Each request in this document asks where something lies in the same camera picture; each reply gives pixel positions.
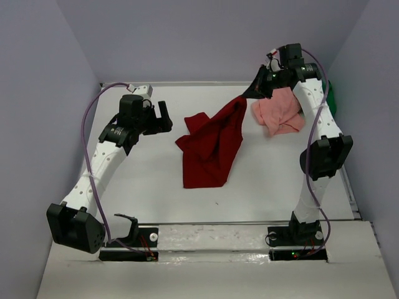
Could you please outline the dark red t-shirt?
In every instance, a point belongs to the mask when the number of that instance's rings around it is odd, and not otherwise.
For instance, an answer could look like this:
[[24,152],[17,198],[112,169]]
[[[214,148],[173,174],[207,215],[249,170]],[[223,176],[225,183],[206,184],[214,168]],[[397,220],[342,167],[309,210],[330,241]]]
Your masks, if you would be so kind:
[[185,189],[224,186],[243,142],[246,109],[239,96],[211,118],[204,112],[184,118],[189,133],[175,143],[183,152]]

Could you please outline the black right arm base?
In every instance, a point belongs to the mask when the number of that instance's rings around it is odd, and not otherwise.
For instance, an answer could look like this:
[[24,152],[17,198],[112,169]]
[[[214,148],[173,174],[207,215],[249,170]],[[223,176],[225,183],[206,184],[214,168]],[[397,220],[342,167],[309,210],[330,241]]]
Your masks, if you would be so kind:
[[267,228],[265,243],[271,261],[327,261],[320,221],[299,223],[291,219],[287,225]]

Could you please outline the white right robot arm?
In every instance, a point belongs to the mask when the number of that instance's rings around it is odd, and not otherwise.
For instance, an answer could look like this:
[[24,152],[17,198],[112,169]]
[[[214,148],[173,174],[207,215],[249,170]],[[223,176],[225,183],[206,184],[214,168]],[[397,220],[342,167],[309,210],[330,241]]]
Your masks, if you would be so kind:
[[335,123],[327,104],[328,88],[315,63],[277,71],[262,65],[243,95],[271,98],[274,91],[285,87],[298,99],[305,120],[312,126],[307,148],[299,159],[304,173],[299,201],[288,225],[269,227],[265,241],[270,247],[323,247],[329,234],[323,234],[320,225],[320,218],[326,216],[322,200],[330,180],[347,159],[353,139]]

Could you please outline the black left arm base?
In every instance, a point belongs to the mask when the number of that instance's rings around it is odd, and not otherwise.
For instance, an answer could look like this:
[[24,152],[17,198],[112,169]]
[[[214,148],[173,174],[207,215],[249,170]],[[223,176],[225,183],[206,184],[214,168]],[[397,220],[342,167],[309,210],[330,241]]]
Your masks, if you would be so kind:
[[157,262],[159,257],[159,228],[140,225],[138,219],[124,214],[115,214],[130,221],[127,236],[104,243],[99,252],[103,262]]

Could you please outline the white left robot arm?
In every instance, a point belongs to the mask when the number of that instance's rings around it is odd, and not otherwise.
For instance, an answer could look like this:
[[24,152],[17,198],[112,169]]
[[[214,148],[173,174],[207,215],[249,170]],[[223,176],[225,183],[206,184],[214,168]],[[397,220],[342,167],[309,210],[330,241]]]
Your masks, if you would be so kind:
[[140,135],[171,131],[173,122],[166,102],[159,101],[158,108],[159,115],[151,100],[142,95],[124,95],[120,99],[118,113],[101,132],[76,185],[61,203],[51,204],[46,211],[55,243],[94,254],[111,240],[100,199]]

